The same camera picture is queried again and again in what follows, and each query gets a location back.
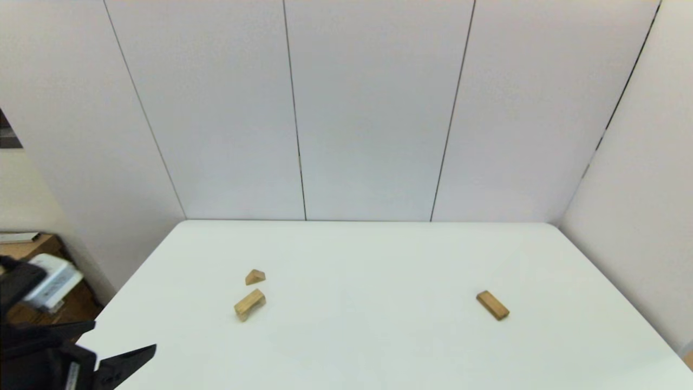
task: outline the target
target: white device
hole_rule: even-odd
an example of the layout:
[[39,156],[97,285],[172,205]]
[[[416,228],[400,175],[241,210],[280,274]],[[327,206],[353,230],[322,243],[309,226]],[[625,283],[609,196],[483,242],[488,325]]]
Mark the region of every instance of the white device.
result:
[[62,299],[82,280],[82,273],[72,263],[56,256],[41,254],[29,260],[43,268],[48,275],[26,294],[24,302],[39,310],[53,312],[60,308]]

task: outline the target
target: triangular wooden block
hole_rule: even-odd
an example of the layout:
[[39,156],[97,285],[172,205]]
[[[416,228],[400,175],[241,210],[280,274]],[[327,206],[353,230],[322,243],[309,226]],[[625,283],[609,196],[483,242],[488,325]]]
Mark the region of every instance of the triangular wooden block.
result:
[[258,271],[256,269],[250,271],[248,276],[245,277],[245,285],[250,286],[257,282],[262,282],[265,279],[265,273]]

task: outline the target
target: rectangular wooden block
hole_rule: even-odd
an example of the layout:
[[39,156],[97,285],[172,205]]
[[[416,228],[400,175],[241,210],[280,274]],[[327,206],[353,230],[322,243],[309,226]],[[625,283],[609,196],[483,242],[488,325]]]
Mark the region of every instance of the rectangular wooden block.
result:
[[488,291],[479,293],[479,295],[477,295],[477,300],[499,321],[510,314],[510,311]]
[[265,294],[262,294],[262,291],[255,289],[252,293],[241,299],[240,302],[236,303],[234,309],[238,318],[245,322],[245,320],[248,319],[248,315],[250,315],[253,310],[264,305],[265,302]]

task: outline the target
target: white table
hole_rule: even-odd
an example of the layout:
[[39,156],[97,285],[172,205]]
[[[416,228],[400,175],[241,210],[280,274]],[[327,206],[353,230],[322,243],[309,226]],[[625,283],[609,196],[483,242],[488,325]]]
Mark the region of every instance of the white table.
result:
[[[253,268],[267,280],[245,286]],[[254,288],[267,304],[241,323]],[[475,299],[510,310],[496,321]],[[187,221],[79,344],[158,344],[120,389],[693,389],[545,224]]]

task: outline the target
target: white wall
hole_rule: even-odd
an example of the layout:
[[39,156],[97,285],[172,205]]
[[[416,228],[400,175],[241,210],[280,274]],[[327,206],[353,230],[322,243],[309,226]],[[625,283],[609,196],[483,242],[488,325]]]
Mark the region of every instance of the white wall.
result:
[[693,2],[665,0],[561,229],[675,350],[693,339]]
[[282,1],[106,4],[187,217],[304,219]]
[[430,220],[472,5],[286,0],[308,220]]
[[0,1],[0,107],[119,289],[184,214],[101,1]]
[[0,149],[0,231],[59,235],[101,303],[115,294],[23,149]]
[[433,221],[557,223],[656,8],[478,0]]

